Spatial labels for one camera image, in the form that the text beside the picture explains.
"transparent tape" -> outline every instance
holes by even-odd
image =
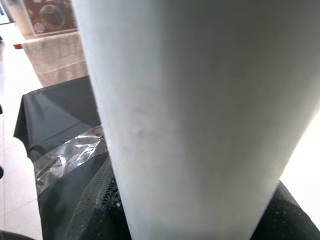
[[[90,158],[107,152],[101,126],[92,128],[65,142],[34,162],[37,194],[84,164]]]

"white column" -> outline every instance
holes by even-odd
[[[134,240],[248,240],[320,96],[320,1],[75,0]]]

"black fabric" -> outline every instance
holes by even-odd
[[[34,162],[98,125],[95,98],[85,76],[23,95],[14,136]]]
[[[64,239],[84,189],[107,157],[107,153],[95,156],[61,177],[38,196],[44,240]]]
[[[82,77],[24,95],[14,136],[23,141],[34,162],[98,125],[100,120],[90,81]],[[79,222],[72,225],[73,233],[67,235],[72,217],[77,209],[86,207],[81,205],[81,199],[106,161],[109,161],[108,153],[95,156],[38,196],[44,240],[75,236]],[[103,204],[94,206],[87,226],[78,234],[79,239],[74,240],[131,239],[113,173],[106,182]],[[251,240],[313,239],[320,239],[319,230],[280,182]]]

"poster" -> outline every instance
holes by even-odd
[[[23,0],[23,3],[36,35],[77,28],[71,0]]]

